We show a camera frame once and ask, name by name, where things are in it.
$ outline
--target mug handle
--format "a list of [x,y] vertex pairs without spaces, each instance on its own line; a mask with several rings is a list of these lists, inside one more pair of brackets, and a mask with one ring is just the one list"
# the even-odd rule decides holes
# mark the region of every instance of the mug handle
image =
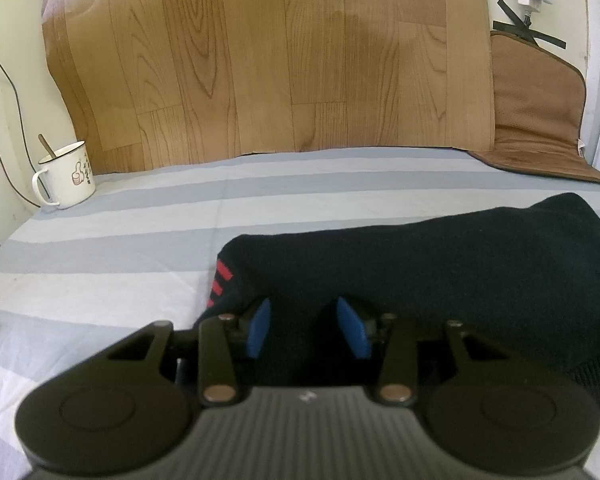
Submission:
[[45,198],[42,196],[42,193],[40,193],[40,188],[38,187],[38,179],[41,174],[46,173],[47,171],[49,171],[48,168],[42,168],[42,170],[37,171],[36,174],[32,177],[31,187],[33,187],[33,193],[35,193],[35,195],[38,197],[38,200],[40,200],[40,202],[42,202],[45,205],[49,205],[49,206],[60,205],[59,202],[47,202],[45,200]]

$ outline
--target metal screw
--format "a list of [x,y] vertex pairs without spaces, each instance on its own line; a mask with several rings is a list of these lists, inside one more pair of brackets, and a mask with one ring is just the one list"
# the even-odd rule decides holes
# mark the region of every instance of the metal screw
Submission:
[[208,402],[229,402],[235,397],[235,388],[228,384],[214,384],[203,392]]
[[380,397],[386,402],[405,402],[412,395],[411,388],[404,384],[386,384],[380,388]]

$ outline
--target white wall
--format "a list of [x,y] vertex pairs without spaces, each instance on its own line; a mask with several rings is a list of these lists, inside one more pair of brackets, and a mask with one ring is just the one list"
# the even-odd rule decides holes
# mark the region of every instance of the white wall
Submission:
[[[71,119],[46,68],[41,8],[42,0],[0,0],[0,61],[18,88],[34,163],[45,153],[38,134],[44,134],[54,148],[75,140]],[[14,184],[32,199],[32,170],[22,142],[18,110],[11,86],[1,72],[0,153]],[[18,228],[32,211],[35,208],[11,190],[0,168],[0,241]]]
[[[521,18],[524,18],[518,0],[504,0]],[[498,0],[488,0],[490,20],[511,23],[498,6]],[[564,40],[567,48],[538,40],[538,46],[575,66],[583,76],[587,74],[587,4],[586,0],[555,0],[553,5],[542,4],[540,12],[531,15],[531,28]]]

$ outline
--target wooden headboard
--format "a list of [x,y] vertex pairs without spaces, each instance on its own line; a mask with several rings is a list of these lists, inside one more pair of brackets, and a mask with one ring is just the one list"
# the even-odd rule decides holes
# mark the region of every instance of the wooden headboard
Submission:
[[493,146],[486,0],[44,0],[97,173],[341,146]]

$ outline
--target blue gripper pad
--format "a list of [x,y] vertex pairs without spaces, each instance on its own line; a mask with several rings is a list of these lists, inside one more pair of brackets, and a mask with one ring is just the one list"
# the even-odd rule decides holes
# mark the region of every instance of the blue gripper pad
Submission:
[[356,359],[371,359],[371,343],[366,337],[365,325],[344,298],[336,302],[336,316],[340,331]]
[[249,333],[247,334],[247,357],[257,359],[262,349],[264,339],[269,332],[271,322],[271,301],[269,298],[264,300],[256,310],[249,323]]

